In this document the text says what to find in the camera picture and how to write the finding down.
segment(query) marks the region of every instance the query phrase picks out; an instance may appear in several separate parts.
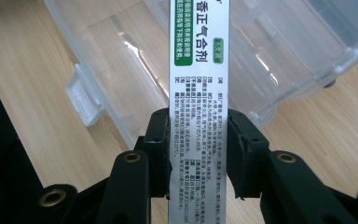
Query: small green label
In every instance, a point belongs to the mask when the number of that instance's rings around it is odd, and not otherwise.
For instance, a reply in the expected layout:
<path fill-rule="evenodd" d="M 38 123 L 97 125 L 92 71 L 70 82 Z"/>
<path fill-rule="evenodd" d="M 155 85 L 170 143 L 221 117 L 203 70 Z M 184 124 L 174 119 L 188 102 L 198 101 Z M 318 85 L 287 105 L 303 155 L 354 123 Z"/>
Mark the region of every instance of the small green label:
<path fill-rule="evenodd" d="M 176 0 L 175 4 L 174 63 L 189 66 L 193 63 L 194 0 Z"/>
<path fill-rule="evenodd" d="M 215 38 L 213 40 L 213 62 L 223 63 L 224 41 L 222 38 Z"/>

